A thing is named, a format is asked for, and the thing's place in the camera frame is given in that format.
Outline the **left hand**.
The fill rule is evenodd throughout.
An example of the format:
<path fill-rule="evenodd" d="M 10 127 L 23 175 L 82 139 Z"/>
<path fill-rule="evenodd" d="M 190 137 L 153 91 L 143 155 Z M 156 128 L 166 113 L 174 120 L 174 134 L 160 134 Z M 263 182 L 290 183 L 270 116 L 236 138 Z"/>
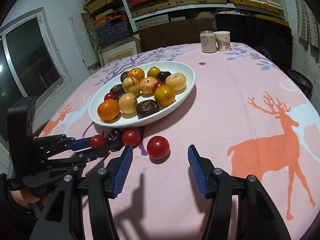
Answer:
<path fill-rule="evenodd" d="M 22 207 L 29 207 L 31 204 L 34 204 L 39 200 L 42 202 L 43 205 L 46 205 L 49 198 L 51 197 L 51 194 L 48 194 L 40 198 L 37 198 L 37 197 L 34 197 L 27 190 L 10 191 L 10 193 L 13 199 L 15 200 L 15 202 Z"/>

